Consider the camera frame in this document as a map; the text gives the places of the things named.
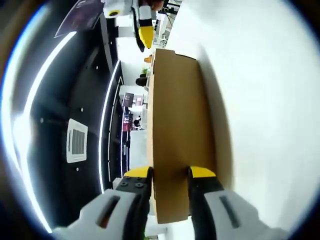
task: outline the white wall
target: white wall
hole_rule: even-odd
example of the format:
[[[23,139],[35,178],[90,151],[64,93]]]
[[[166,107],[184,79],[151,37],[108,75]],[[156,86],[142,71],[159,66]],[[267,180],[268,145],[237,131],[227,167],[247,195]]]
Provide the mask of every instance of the white wall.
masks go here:
[[[218,176],[228,175],[269,226],[290,230],[320,182],[320,54],[312,32],[284,1],[184,0],[167,48],[200,62]]]
[[[142,86],[137,85],[123,85],[120,86],[119,95],[124,96],[126,93],[134,94],[134,95],[143,95],[148,96],[148,92]]]
[[[158,224],[154,215],[148,215],[144,235],[146,237],[164,235],[167,233],[167,224]]]
[[[130,169],[148,166],[147,131],[131,131],[130,140]]]
[[[116,18],[119,27],[132,27],[132,16],[121,16]],[[145,49],[141,52],[137,46],[135,37],[119,37],[116,39],[118,59],[121,61],[123,81],[125,85],[135,85],[144,68],[148,64],[144,58],[148,57],[152,51]]]
[[[159,240],[194,240],[195,231],[191,217],[187,220],[166,224],[166,233],[158,235]]]

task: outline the air conditioning vent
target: air conditioning vent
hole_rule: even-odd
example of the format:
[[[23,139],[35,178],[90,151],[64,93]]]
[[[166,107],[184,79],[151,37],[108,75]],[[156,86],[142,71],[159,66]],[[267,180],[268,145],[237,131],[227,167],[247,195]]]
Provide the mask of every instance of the air conditioning vent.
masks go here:
[[[66,162],[76,163],[87,159],[88,127],[69,119],[66,135]]]

